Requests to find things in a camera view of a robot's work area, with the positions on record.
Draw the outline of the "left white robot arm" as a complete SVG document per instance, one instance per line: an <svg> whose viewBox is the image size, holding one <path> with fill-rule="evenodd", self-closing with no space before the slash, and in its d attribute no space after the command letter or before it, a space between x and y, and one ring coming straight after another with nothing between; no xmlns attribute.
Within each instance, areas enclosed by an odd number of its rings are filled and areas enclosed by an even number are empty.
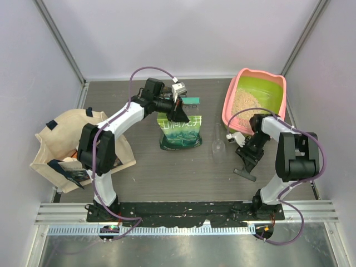
<svg viewBox="0 0 356 267"><path fill-rule="evenodd" d="M113 189L112 168L116 160L115 144L131 126L154 112L166 114L169 121L187 123L181 98L187 92L178 80L171 86L170 98L164 97L164 83L148 78L139 94L108 119L84 125L77 149L77 159L87 171L94 190L94 209L107 222L119 217L118 196Z"/></svg>

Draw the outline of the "green cat litter bag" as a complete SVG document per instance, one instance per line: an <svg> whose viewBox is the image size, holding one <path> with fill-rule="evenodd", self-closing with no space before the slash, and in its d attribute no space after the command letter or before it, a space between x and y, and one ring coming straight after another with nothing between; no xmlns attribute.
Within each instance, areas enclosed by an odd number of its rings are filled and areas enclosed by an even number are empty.
<svg viewBox="0 0 356 267"><path fill-rule="evenodd" d="M189 122L172 122L163 113L157 115L157 123L162 131L160 149L176 151L202 145L200 134L202 116L192 115L188 116L188 119Z"/></svg>

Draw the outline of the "clear plastic scoop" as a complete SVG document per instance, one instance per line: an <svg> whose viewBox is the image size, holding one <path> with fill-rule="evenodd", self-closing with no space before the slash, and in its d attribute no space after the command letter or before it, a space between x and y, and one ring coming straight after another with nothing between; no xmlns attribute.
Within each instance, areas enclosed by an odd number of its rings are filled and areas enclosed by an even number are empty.
<svg viewBox="0 0 356 267"><path fill-rule="evenodd" d="M226 147L224 141L221 139L220 136L220 127L221 125L219 123L215 124L214 128L214 140L211 145L211 150L212 150L212 157L213 160L217 164L221 164L224 162L225 159L225 153L226 153Z"/></svg>

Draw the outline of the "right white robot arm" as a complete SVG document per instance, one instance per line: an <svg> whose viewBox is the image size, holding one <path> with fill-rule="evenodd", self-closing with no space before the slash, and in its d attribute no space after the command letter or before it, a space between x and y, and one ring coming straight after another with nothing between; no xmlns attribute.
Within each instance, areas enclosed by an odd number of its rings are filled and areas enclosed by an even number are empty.
<svg viewBox="0 0 356 267"><path fill-rule="evenodd" d="M236 154L244 167L234 173L250 181L256 181L251 171L264 156L264 145L274 139L278 143L275 159L275 175L269 183L253 196L247 212L262 220L278 211L281 201L295 186L315 178L320 172L318 137L314 133L294 130L284 121L267 114L255 114L250 119L253 130L245 137L240 132L232 134L237 143Z"/></svg>

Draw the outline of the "black bag clip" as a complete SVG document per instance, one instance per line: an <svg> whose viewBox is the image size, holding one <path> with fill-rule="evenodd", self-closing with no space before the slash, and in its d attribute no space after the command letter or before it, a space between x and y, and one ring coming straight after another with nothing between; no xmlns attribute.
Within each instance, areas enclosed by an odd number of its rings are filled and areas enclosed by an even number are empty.
<svg viewBox="0 0 356 267"><path fill-rule="evenodd" d="M233 170L233 173L241 176L241 177L244 177L252 182L255 182L256 181L256 177L251 175L249 172L247 172L246 170L242 169L242 170L239 170L239 169L234 169Z"/></svg>

